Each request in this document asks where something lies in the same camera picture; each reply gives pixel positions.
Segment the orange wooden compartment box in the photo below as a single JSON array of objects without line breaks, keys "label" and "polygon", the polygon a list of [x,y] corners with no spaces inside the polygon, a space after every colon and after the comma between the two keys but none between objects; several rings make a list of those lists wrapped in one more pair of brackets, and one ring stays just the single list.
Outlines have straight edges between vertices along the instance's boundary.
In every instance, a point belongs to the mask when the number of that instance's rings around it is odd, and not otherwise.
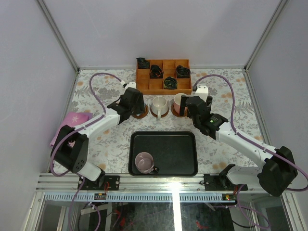
[{"label": "orange wooden compartment box", "polygon": [[[136,70],[136,85],[137,89],[145,95],[175,95],[178,93],[191,94],[192,92],[192,78],[177,78],[176,67],[182,65],[190,69],[190,63],[188,59],[146,59],[150,61],[151,65],[158,65],[164,72],[161,79],[150,79],[149,69]],[[178,88],[176,90],[163,89],[163,81],[168,76],[175,78],[178,82]]]}]

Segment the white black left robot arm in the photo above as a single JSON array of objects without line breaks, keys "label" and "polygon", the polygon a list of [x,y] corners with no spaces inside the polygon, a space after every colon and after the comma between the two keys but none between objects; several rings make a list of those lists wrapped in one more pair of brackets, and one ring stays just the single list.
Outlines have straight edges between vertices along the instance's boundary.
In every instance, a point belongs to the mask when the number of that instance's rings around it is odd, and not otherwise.
[{"label": "white black left robot arm", "polygon": [[127,87],[118,100],[107,106],[104,115],[96,116],[75,128],[63,126],[51,153],[50,171],[57,177],[62,176],[53,169],[53,163],[57,162],[67,171],[87,178],[93,189],[102,189],[105,186],[105,172],[87,160],[90,139],[123,123],[131,116],[143,113],[145,113],[143,93]]}]

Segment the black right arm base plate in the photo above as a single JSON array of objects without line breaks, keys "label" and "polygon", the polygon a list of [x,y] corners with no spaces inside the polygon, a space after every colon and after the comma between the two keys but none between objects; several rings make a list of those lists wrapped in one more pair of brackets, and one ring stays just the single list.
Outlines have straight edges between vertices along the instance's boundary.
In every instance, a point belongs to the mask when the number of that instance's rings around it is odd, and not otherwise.
[{"label": "black right arm base plate", "polygon": [[203,185],[206,191],[234,191],[241,186],[232,183],[226,174],[204,174],[199,184]]}]

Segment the white speckled mug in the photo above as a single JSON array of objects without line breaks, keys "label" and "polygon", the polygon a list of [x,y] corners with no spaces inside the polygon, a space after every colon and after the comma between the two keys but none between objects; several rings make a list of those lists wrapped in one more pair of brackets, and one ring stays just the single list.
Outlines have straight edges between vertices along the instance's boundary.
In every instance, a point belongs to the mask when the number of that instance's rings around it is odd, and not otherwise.
[{"label": "white speckled mug", "polygon": [[153,98],[151,107],[156,108],[169,108],[168,107],[168,101],[163,96],[157,96]]}]

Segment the aluminium front frame rail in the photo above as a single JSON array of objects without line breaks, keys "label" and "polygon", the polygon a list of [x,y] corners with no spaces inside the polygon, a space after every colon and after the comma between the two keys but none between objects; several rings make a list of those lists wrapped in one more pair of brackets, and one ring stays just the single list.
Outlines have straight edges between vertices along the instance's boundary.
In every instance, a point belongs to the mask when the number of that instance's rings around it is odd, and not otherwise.
[{"label": "aluminium front frame rail", "polygon": [[194,177],[134,177],[117,174],[117,180],[108,189],[80,189],[81,179],[74,174],[55,177],[49,173],[39,176],[36,192],[46,200],[76,202],[229,202],[233,203],[238,192],[206,190],[209,184],[202,174]]}]

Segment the black plastic tray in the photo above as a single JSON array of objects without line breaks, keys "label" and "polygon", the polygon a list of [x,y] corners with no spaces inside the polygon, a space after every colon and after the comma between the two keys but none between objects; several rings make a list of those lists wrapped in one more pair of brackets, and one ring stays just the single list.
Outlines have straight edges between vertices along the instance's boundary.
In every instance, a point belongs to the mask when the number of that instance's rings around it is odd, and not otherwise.
[{"label": "black plastic tray", "polygon": [[147,152],[154,158],[159,171],[149,175],[159,177],[192,177],[198,173],[195,135],[189,131],[136,131],[131,135],[128,172],[142,176],[135,158]]}]

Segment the purple princess print pouch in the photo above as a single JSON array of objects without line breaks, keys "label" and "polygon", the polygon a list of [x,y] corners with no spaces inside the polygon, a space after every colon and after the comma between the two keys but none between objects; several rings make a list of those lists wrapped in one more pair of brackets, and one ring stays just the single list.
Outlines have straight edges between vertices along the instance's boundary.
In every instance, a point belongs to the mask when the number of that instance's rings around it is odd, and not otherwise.
[{"label": "purple princess print pouch", "polygon": [[68,125],[70,127],[75,127],[89,121],[90,119],[92,119],[92,113],[90,112],[69,112],[57,129],[52,141],[50,142],[50,147],[54,146],[60,129],[63,126]]}]

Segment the rolled dark cloth top-left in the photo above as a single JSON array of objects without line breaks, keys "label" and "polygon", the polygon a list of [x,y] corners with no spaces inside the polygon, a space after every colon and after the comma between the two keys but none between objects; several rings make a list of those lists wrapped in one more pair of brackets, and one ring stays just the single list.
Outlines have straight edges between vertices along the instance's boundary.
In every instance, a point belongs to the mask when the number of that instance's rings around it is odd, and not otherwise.
[{"label": "rolled dark cloth top-left", "polygon": [[146,60],[145,58],[138,57],[137,60],[137,68],[138,69],[149,69],[150,68],[150,61]]}]

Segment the rolled dark cloth right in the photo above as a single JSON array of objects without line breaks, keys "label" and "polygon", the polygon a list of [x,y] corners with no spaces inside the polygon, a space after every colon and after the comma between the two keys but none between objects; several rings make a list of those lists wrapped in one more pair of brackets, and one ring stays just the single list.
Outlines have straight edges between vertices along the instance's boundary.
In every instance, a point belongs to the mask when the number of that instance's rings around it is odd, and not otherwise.
[{"label": "rolled dark cloth right", "polygon": [[190,78],[191,76],[191,71],[190,69],[182,66],[182,65],[178,65],[176,67],[176,77],[177,78]]}]

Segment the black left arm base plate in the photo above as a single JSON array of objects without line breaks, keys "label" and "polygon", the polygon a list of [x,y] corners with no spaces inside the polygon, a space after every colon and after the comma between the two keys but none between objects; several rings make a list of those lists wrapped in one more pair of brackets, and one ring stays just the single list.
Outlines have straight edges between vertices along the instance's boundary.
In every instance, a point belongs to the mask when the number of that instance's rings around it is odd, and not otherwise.
[{"label": "black left arm base plate", "polygon": [[104,176],[103,183],[96,181],[90,181],[85,179],[85,183],[81,187],[81,190],[87,191],[118,191],[120,186],[120,176],[106,175]]}]

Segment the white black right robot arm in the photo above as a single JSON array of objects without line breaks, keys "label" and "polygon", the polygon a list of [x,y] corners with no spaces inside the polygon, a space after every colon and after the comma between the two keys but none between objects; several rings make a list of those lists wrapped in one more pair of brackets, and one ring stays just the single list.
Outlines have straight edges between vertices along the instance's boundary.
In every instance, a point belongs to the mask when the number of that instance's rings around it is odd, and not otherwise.
[{"label": "white black right robot arm", "polygon": [[230,165],[219,178],[225,190],[246,184],[261,187],[272,196],[279,197],[298,175],[293,154],[285,146],[275,148],[234,131],[231,123],[211,112],[212,97],[181,96],[180,114],[187,111],[193,125],[204,135],[220,141],[244,154],[256,167]]}]

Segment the lilac mug black handle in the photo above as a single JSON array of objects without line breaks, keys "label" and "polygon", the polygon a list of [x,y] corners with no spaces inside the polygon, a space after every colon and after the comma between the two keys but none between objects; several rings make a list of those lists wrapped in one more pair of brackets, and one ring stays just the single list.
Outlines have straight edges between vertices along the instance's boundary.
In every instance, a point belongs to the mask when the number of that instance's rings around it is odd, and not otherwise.
[{"label": "lilac mug black handle", "polygon": [[159,168],[154,165],[154,158],[147,152],[141,152],[135,157],[135,166],[142,174],[158,173]]}]

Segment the rolled dark cloth orange accents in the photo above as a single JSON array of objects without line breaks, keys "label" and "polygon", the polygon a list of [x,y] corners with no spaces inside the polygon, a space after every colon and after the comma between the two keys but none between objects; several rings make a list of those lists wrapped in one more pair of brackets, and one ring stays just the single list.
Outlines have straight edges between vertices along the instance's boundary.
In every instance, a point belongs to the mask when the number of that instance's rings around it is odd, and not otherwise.
[{"label": "rolled dark cloth orange accents", "polygon": [[150,79],[161,79],[163,78],[163,70],[156,64],[150,67]]}]

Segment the pink mug white inside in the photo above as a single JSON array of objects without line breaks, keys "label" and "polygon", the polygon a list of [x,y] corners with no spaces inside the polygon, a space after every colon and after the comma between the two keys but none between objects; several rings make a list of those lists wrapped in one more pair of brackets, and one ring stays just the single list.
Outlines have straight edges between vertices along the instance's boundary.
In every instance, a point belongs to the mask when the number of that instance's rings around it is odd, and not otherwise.
[{"label": "pink mug white inside", "polygon": [[187,96],[187,94],[185,93],[178,93],[174,96],[174,103],[173,103],[173,107],[174,107],[174,110],[177,114],[180,114],[180,103],[181,103],[181,97],[182,96]]}]

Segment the brown wooden coaster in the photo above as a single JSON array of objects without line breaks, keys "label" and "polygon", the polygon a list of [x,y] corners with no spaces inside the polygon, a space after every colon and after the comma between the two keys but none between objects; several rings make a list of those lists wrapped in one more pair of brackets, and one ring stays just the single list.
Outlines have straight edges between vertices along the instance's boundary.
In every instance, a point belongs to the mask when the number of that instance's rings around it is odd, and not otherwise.
[{"label": "brown wooden coaster", "polygon": [[150,109],[152,116],[154,116],[155,118],[164,118],[168,115],[169,113],[169,108],[154,108],[151,107]]},{"label": "brown wooden coaster", "polygon": [[186,116],[187,116],[187,111],[184,111],[184,115],[180,115],[179,113],[177,113],[177,112],[175,111],[175,109],[174,109],[173,106],[171,107],[171,112],[172,112],[172,114],[173,114],[174,116],[176,116],[176,117],[186,117]]},{"label": "brown wooden coaster", "polygon": [[142,113],[142,114],[137,114],[137,115],[132,115],[134,118],[136,119],[142,119],[144,117],[146,117],[148,115],[148,112],[149,112],[149,108],[148,108],[148,105],[145,105],[145,112]]}]

